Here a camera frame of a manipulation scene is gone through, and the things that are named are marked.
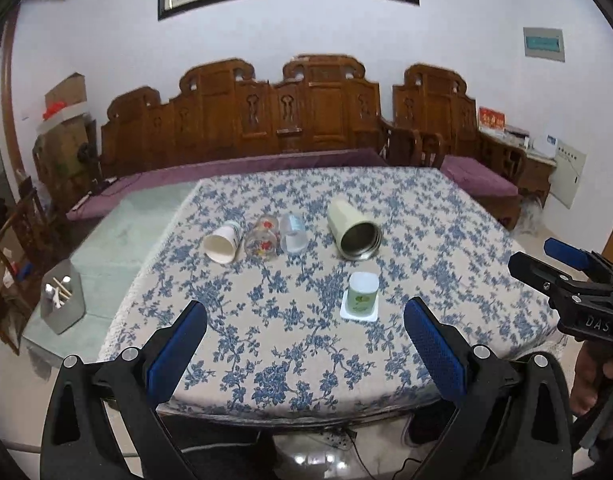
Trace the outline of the right hand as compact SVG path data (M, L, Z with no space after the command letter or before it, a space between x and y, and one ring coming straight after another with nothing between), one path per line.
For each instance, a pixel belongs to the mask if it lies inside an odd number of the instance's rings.
M577 356L570 408L577 417L587 414L599 398L601 378L613 380L613 350L607 344L586 341Z

